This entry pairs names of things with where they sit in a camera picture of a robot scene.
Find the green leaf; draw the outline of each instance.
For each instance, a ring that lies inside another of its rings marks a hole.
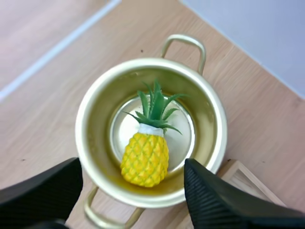
[[[162,128],[162,129],[165,129],[165,128],[172,129],[172,130],[175,130],[175,131],[179,132],[182,135],[182,133],[178,129],[176,129],[175,127],[173,127],[171,125],[168,125],[168,124],[164,124],[164,125],[160,126],[159,128]]]
[[[146,85],[146,87],[148,88],[148,91],[149,91],[149,98],[150,98],[150,107],[149,107],[149,114],[148,114],[148,117],[150,117],[151,113],[152,113],[152,109],[153,109],[153,91],[151,89],[151,87],[144,83]]]
[[[178,111],[178,110],[179,109],[177,109],[177,108],[171,108],[171,109],[167,110],[163,116],[163,120],[168,119],[168,117],[171,116],[174,111]]]
[[[161,86],[160,86],[160,84],[159,84],[159,82],[158,82],[157,79],[154,80],[153,92],[154,92],[154,96],[153,96],[154,98],[156,97],[156,95],[157,95],[158,93],[162,93],[162,91],[161,91]]]
[[[167,121],[165,121],[165,120],[151,120],[149,118],[146,118],[143,114],[141,114],[140,112],[137,112],[137,111],[136,111],[136,114],[141,119],[141,121],[142,121],[141,123],[151,125],[151,126],[154,126],[156,128],[160,128],[160,126],[167,123]]]
[[[143,114],[141,114],[140,112],[136,111],[135,112],[137,114],[137,116],[142,119],[142,121],[145,121],[147,119],[147,117],[145,117]]]
[[[181,97],[185,97],[187,96],[186,94],[174,94],[172,95],[171,97],[169,97],[167,100],[165,100],[165,103],[164,103],[164,110],[166,109],[166,107],[168,106],[168,104],[170,104],[171,101],[173,100],[176,100],[178,98],[181,98]]]
[[[152,113],[150,115],[150,119],[152,120],[160,120],[164,108],[164,97],[161,92],[158,92],[154,96],[154,103],[152,108]]]
[[[146,95],[141,92],[141,91],[138,91],[138,96],[141,98],[141,103],[142,103],[142,107],[143,107],[143,115],[145,117],[148,117],[148,100],[147,100],[147,97]]]
[[[128,115],[131,115],[132,117],[134,117],[134,119],[135,119],[135,120],[137,120],[137,121],[138,121],[138,123],[143,123],[143,121],[142,121],[140,118],[138,118],[138,117],[134,116],[133,114],[128,113],[128,112],[125,112],[125,111],[123,111],[123,112],[124,112],[124,113],[126,113],[126,114],[128,114]]]

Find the gold pot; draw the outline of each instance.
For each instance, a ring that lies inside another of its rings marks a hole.
[[[200,51],[198,71],[164,59],[173,41],[196,46]],[[107,229],[130,228],[145,208],[163,208],[185,201],[183,165],[195,158],[216,173],[224,156],[227,122],[224,108],[210,84],[202,77],[205,48],[198,40],[181,34],[170,36],[161,58],[141,58],[121,63],[98,78],[80,105],[75,127],[76,145],[83,168],[96,184],[85,201],[85,214],[96,226]],[[145,91],[143,82],[153,84],[155,78],[164,94],[184,93],[189,97],[173,102],[180,111],[169,124],[183,135],[168,130],[165,138],[170,151],[168,175],[152,188],[134,186],[120,174],[120,162],[129,138],[138,124],[123,111],[141,110],[137,90]],[[137,209],[126,223],[115,222],[97,214],[93,198],[100,188],[109,196]]]

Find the yellow pineapple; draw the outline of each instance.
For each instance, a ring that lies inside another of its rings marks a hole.
[[[157,81],[154,84],[154,91],[150,86],[146,86],[150,101],[143,92],[138,91],[143,114],[136,112],[137,116],[135,116],[128,113],[140,123],[140,128],[125,148],[121,170],[122,176],[128,182],[143,187],[153,187],[167,175],[169,154],[164,133],[167,128],[180,132],[167,124],[168,117],[178,109],[172,108],[165,113],[164,111],[171,101],[184,95],[175,94],[165,99]]]

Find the wooden tray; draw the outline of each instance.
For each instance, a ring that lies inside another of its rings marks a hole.
[[[286,205],[272,191],[270,191],[270,189],[268,189],[238,160],[229,160],[223,167],[221,167],[217,175],[224,181],[244,192],[286,207]],[[187,215],[177,227],[177,229],[193,228],[190,215]]]

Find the white wall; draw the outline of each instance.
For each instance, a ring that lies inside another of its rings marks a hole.
[[[182,0],[305,99],[305,0]]]

